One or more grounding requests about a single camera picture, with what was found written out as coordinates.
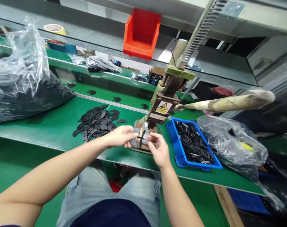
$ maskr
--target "person's hand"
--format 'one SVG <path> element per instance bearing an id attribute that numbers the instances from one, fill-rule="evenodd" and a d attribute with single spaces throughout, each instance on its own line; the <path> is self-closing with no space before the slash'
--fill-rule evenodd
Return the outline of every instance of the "person's hand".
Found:
<path id="1" fill-rule="evenodd" d="M 171 161 L 169 159 L 169 147 L 162 135 L 150 132 L 147 137 L 147 145 L 153 154 L 155 163 L 161 168 L 170 167 Z"/>
<path id="2" fill-rule="evenodd" d="M 130 140 L 138 136 L 138 133 L 132 133 L 133 129 L 134 128 L 130 125 L 123 125 L 103 137 L 107 140 L 109 147 L 119 147 L 124 145 L 125 148 L 130 148 Z"/>

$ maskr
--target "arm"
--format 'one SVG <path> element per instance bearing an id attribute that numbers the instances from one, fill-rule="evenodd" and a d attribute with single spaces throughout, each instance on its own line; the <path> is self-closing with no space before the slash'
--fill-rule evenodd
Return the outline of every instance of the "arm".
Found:
<path id="1" fill-rule="evenodd" d="M 42 206 L 54 198 L 105 149 L 131 147 L 132 126 L 121 126 L 39 165 L 0 194 L 0 226 L 34 226 Z"/>
<path id="2" fill-rule="evenodd" d="M 160 168 L 165 207 L 171 225 L 173 227 L 204 226 L 172 167 L 169 159 L 169 148 L 163 136 L 150 133 L 148 146 Z"/>

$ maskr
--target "denim shorts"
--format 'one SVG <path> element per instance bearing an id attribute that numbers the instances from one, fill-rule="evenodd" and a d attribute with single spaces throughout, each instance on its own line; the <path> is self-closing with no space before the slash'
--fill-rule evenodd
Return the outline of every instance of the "denim shorts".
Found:
<path id="1" fill-rule="evenodd" d="M 118 193 L 114 193 L 102 163 L 95 160 L 69 183 L 57 227 L 70 226 L 91 206 L 105 199 L 132 201 L 142 210 L 152 227 L 159 227 L 160 186 L 159 172 L 138 170 Z"/>

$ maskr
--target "person's left hand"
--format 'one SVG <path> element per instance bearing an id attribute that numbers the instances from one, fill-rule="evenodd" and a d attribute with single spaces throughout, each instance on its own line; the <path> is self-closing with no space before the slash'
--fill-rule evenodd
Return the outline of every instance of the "person's left hand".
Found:
<path id="1" fill-rule="evenodd" d="M 109 147 L 119 147 L 124 145 L 125 148 L 130 148 L 130 140 L 138 136 L 138 133 L 132 133 L 133 129 L 134 128 L 130 125 L 123 125 L 103 137 L 107 139 Z"/>

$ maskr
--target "dark blue shirt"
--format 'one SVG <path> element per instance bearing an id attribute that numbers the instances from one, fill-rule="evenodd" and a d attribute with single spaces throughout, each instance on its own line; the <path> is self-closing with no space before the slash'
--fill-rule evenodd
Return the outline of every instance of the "dark blue shirt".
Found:
<path id="1" fill-rule="evenodd" d="M 124 199 L 100 201 L 75 219 L 71 227 L 150 227 L 139 207 Z"/>

